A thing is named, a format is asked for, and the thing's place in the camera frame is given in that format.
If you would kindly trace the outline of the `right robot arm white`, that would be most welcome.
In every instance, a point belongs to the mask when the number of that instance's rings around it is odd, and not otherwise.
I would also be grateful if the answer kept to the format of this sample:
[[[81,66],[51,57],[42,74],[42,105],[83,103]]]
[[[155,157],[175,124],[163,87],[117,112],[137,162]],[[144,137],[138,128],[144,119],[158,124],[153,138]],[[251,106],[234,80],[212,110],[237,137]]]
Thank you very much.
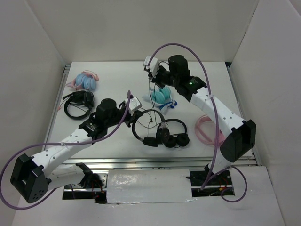
[[[158,87],[174,87],[177,93],[203,111],[225,137],[218,147],[216,158],[208,164],[205,180],[216,184],[221,179],[220,171],[236,162],[255,145],[256,124],[245,121],[232,112],[217,97],[209,93],[209,86],[199,77],[192,76],[188,62],[182,55],[174,55],[168,60],[169,70],[159,65],[155,57],[147,56],[144,68],[149,79]]]

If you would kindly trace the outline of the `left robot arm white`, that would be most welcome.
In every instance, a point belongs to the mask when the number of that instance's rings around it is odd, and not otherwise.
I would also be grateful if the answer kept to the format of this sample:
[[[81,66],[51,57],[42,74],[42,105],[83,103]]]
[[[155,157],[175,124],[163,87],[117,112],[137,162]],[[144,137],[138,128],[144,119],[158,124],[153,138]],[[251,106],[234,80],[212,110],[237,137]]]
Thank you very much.
[[[96,112],[79,125],[68,137],[33,156],[20,155],[15,162],[11,184],[28,203],[40,200],[48,190],[68,184],[86,188],[99,178],[84,163],[63,163],[79,151],[103,140],[108,128],[130,124],[134,113],[142,107],[136,97],[117,105],[113,99],[104,99]]]

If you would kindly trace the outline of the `black wired headphones taped band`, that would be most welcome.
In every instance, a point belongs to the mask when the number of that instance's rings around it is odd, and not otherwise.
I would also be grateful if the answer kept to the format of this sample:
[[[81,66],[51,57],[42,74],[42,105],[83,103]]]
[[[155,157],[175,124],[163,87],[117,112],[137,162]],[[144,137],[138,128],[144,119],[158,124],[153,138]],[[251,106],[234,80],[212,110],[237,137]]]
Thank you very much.
[[[135,129],[136,123],[139,121],[139,119],[142,116],[144,116],[145,114],[151,113],[151,112],[154,112],[155,117],[156,117],[156,114],[160,117],[161,123],[155,125],[155,127],[157,128],[157,132],[154,137],[148,136],[148,137],[142,138],[136,132],[136,129]],[[166,123],[166,120],[165,120],[163,114],[160,113],[158,110],[155,110],[154,108],[145,109],[143,111],[138,110],[137,113],[134,114],[134,119],[132,121],[131,130],[132,130],[132,134],[134,135],[134,137],[136,139],[141,141],[144,145],[151,146],[151,147],[158,147],[160,144],[166,144],[169,141],[169,137],[170,137],[168,125]]]

